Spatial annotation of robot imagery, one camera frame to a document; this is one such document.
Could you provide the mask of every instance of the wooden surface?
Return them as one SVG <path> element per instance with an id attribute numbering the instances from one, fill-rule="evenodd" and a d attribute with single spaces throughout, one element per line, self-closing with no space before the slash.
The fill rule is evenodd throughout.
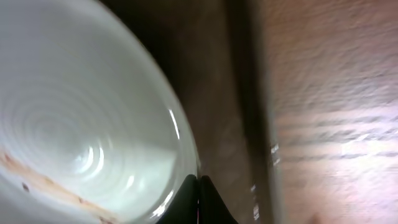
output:
<path id="1" fill-rule="evenodd" d="M 398 223 L 398 1 L 266 0 L 290 223 Z"/>

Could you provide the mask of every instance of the ceramic bowl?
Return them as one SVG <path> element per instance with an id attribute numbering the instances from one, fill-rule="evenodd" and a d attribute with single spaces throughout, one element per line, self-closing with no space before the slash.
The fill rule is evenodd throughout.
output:
<path id="1" fill-rule="evenodd" d="M 0 122 L 0 223 L 155 223 L 196 175 L 169 84 L 96 1 L 0 1 Z"/>

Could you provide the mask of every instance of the wood grain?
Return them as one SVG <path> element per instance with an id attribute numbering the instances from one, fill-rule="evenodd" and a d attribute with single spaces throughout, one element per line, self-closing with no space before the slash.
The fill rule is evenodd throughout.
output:
<path id="1" fill-rule="evenodd" d="M 398 1 L 267 0 L 291 223 L 398 223 Z"/>

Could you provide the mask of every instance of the black object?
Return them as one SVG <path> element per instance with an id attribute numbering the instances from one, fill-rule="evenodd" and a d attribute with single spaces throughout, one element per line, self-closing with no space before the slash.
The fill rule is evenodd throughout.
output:
<path id="1" fill-rule="evenodd" d="M 208 176 L 188 175 L 157 224 L 238 224 Z"/>

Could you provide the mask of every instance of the white bowl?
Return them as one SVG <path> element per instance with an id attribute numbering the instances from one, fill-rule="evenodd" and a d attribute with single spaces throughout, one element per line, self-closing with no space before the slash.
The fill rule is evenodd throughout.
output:
<path id="1" fill-rule="evenodd" d="M 197 171 L 185 115 L 91 0 L 0 1 L 1 223 L 155 223 Z"/>

